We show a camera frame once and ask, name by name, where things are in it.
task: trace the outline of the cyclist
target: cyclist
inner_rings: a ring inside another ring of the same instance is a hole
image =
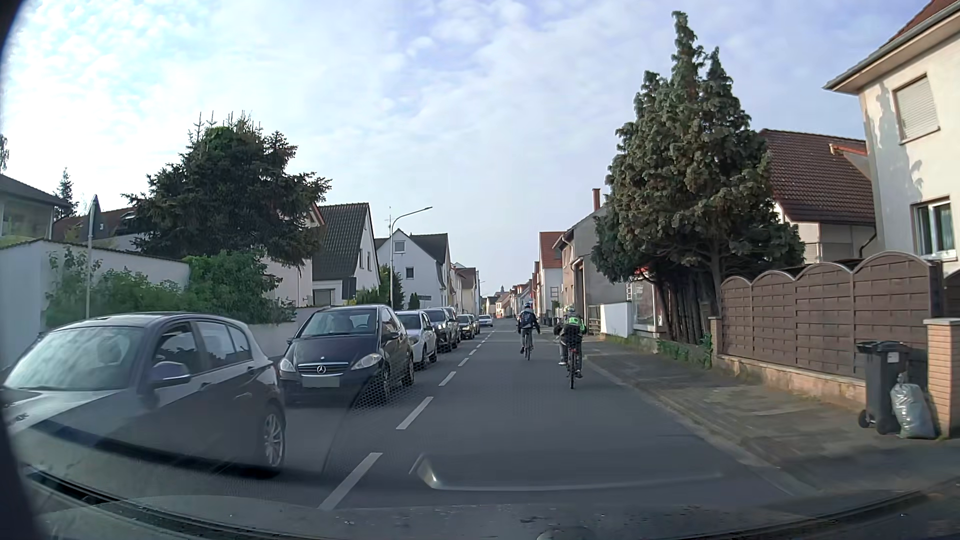
[[[577,314],[573,306],[567,306],[564,310],[564,318],[560,324],[554,327],[553,332],[560,337],[560,365],[566,365],[569,345],[580,345],[583,342],[584,334],[587,333],[587,326],[584,325],[584,318]],[[580,366],[577,368],[577,378],[582,378]]]
[[[516,333],[520,334],[520,353],[523,354],[526,352],[527,348],[527,333],[537,329],[537,333],[540,333],[540,321],[537,320],[537,314],[534,313],[534,303],[527,301],[523,305],[523,311],[520,312],[516,318]],[[533,340],[530,341],[530,350],[533,350]]]

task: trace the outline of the license plate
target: license plate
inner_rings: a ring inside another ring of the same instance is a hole
[[[336,388],[340,386],[339,377],[304,376],[302,381],[304,388]]]

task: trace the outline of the sky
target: sky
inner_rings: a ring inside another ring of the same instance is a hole
[[[824,83],[926,0],[33,1],[5,51],[6,174],[126,205],[178,159],[200,114],[251,112],[299,145],[327,204],[369,202],[448,233],[483,294],[526,282],[538,232],[592,211],[645,70],[666,73],[671,11],[720,47],[753,127],[863,138]]]

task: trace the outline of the white car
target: white car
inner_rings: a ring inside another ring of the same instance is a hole
[[[416,366],[423,369],[428,361],[437,361],[437,333],[433,331],[426,313],[420,310],[398,311],[396,318],[407,329]]]

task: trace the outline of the brick pillar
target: brick pillar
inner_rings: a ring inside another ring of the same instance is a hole
[[[710,321],[710,337],[713,340],[713,358],[716,358],[723,350],[723,319],[720,317],[708,317]]]
[[[927,387],[940,433],[960,435],[960,318],[926,319]]]

